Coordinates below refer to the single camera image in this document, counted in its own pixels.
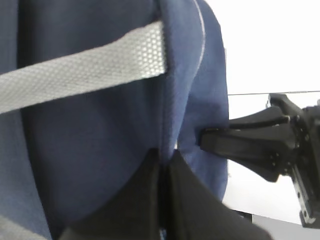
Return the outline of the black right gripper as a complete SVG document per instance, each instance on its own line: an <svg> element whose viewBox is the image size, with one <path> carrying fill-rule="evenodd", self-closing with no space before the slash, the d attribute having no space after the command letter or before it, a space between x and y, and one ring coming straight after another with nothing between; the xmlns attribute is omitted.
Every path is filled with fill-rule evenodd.
<svg viewBox="0 0 320 240"><path fill-rule="evenodd" d="M279 93L270 93L267 102L261 111L230 120L226 129L203 130L199 146L274 183L288 170L297 144L291 178L300 221L304 228L319 228L320 107L301 108Z"/></svg>

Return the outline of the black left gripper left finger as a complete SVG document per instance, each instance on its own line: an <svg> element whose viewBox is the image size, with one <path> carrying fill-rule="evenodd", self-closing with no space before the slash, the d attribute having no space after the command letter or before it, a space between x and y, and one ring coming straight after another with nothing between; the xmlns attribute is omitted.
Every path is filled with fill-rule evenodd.
<svg viewBox="0 0 320 240"><path fill-rule="evenodd" d="M150 149L124 187L93 213L71 224L62 240L158 240L159 154Z"/></svg>

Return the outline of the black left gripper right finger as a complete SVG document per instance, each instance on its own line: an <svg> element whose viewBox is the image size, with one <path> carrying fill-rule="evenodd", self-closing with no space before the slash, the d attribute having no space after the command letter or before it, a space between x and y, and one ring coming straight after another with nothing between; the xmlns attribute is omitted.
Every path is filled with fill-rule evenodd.
<svg viewBox="0 0 320 240"><path fill-rule="evenodd" d="M166 169L167 239L270 240L264 229L226 207L174 151Z"/></svg>

